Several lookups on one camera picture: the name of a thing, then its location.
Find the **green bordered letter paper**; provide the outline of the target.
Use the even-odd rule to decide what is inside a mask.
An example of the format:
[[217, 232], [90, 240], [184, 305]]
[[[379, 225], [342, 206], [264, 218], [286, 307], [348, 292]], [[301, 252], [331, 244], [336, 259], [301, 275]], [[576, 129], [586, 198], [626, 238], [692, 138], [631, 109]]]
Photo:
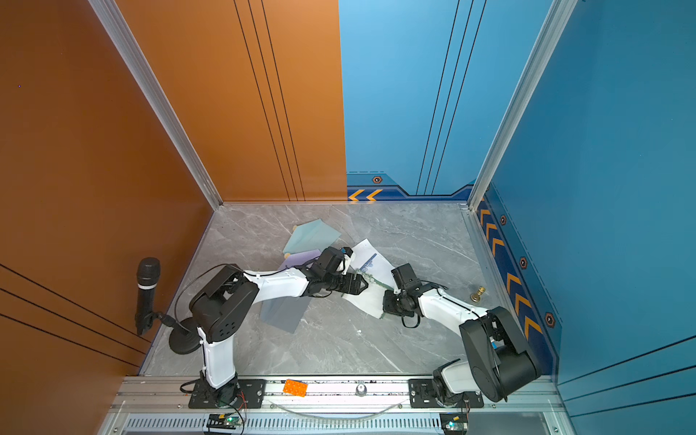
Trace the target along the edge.
[[384, 316], [384, 293], [393, 293], [392, 286], [376, 280], [371, 275], [365, 275], [368, 286], [360, 295], [343, 295], [343, 299], [376, 319]]

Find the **grey envelope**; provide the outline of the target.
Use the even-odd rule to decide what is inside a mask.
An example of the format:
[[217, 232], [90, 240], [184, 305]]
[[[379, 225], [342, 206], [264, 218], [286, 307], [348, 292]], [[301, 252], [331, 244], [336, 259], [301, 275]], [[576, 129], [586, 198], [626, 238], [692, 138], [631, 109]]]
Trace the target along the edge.
[[261, 303], [260, 319], [287, 333], [293, 334], [310, 304], [309, 297], [282, 297]]

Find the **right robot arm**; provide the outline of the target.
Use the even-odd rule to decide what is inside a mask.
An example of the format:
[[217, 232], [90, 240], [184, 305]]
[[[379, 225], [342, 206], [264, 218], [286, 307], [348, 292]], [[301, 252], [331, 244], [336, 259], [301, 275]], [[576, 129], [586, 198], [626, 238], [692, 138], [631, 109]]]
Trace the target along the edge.
[[432, 396], [440, 405], [472, 405], [482, 396], [505, 401], [543, 374], [516, 318], [503, 307], [476, 307], [423, 285], [412, 292], [386, 290], [382, 309], [401, 319], [433, 320], [462, 340], [465, 357], [433, 371]]

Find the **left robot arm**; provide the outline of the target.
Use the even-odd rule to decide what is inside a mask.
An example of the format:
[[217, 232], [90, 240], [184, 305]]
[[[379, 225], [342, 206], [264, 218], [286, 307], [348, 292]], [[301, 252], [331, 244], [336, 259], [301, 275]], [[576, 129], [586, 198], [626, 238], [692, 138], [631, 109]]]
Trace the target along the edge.
[[203, 351], [202, 380], [217, 407], [237, 403], [241, 387], [234, 363], [234, 335], [253, 305], [284, 297], [313, 297], [321, 291], [360, 295], [368, 282], [346, 266], [295, 266], [258, 273], [226, 265], [190, 301]]

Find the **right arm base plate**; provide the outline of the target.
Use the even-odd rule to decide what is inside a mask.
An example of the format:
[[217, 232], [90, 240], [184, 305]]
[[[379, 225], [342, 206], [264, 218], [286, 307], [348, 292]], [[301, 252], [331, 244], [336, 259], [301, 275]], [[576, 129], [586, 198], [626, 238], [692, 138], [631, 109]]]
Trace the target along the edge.
[[440, 380], [411, 378], [408, 380], [409, 398], [414, 409], [464, 408], [480, 409], [484, 400], [476, 391], [453, 393]]

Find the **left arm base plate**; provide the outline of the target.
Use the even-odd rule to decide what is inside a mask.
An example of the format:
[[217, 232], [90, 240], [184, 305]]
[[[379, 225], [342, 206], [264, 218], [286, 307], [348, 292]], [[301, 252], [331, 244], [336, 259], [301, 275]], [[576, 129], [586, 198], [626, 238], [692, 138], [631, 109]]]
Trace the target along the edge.
[[195, 380], [190, 392], [190, 409], [256, 410], [262, 407], [266, 380], [235, 378], [219, 389], [214, 389], [205, 378]]

